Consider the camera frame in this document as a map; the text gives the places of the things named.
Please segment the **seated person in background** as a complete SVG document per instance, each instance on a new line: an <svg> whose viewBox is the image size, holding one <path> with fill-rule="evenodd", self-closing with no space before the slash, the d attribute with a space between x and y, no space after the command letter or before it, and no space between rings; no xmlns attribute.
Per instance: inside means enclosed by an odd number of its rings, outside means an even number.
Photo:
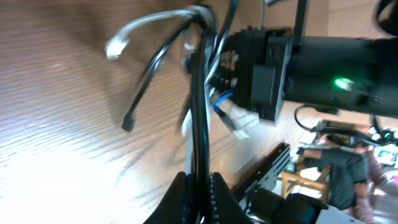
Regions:
<svg viewBox="0 0 398 224"><path fill-rule="evenodd" d="M296 163L296 171L331 168L329 205L364 223L397 223L397 182L371 147L357 143L347 151L325 136L314 147L300 147L297 154L303 160Z"/></svg>

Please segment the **wooden chair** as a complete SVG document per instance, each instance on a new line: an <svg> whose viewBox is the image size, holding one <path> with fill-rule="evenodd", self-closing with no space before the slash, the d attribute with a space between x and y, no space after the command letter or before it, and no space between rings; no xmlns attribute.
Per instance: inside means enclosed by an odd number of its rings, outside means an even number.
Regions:
<svg viewBox="0 0 398 224"><path fill-rule="evenodd" d="M281 177L281 196L286 198L291 193L309 193L311 197L328 203L331 167L325 166L318 171L317 167L299 169L296 172L283 171Z"/></svg>

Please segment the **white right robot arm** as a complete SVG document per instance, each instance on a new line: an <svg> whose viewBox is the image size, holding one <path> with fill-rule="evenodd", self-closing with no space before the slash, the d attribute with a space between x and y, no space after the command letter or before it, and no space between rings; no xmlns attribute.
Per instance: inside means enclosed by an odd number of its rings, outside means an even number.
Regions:
<svg viewBox="0 0 398 224"><path fill-rule="evenodd" d="M386 39L305 35L308 1L297 3L288 29L248 28L223 47L231 68L220 65L210 79L232 102L275 121L284 101L306 103L324 113L356 111L397 116L397 2L380 1L374 20Z"/></svg>

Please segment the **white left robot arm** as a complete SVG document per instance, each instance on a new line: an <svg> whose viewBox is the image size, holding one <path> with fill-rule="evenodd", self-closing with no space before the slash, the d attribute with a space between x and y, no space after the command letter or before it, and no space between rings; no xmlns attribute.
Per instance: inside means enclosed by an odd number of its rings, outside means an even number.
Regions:
<svg viewBox="0 0 398 224"><path fill-rule="evenodd" d="M360 223L359 220L303 194L287 198L264 189L252 191L249 212L264 223L316 224ZM179 172L146 223L252 224L218 172L212 173L204 197L195 197L192 181Z"/></svg>

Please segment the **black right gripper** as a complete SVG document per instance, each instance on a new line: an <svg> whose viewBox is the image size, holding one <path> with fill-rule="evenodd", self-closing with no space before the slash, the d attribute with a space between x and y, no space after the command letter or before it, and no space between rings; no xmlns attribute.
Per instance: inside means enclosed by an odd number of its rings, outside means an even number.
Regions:
<svg viewBox="0 0 398 224"><path fill-rule="evenodd" d="M291 38L291 28L250 27L230 35L210 85L220 92L231 91L236 106L276 121L283 105Z"/></svg>

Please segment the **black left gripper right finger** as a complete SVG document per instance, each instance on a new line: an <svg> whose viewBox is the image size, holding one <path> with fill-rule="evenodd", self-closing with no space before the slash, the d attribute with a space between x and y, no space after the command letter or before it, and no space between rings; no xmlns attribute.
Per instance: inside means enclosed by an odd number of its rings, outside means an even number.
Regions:
<svg viewBox="0 0 398 224"><path fill-rule="evenodd" d="M209 223L252 224L218 172L210 174L209 195Z"/></svg>

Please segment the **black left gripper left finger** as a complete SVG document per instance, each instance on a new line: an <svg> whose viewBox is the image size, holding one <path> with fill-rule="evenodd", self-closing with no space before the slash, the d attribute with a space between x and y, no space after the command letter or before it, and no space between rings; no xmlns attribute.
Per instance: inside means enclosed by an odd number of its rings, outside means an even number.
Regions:
<svg viewBox="0 0 398 224"><path fill-rule="evenodd" d="M191 174L179 172L144 224L189 224L194 222L193 177Z"/></svg>

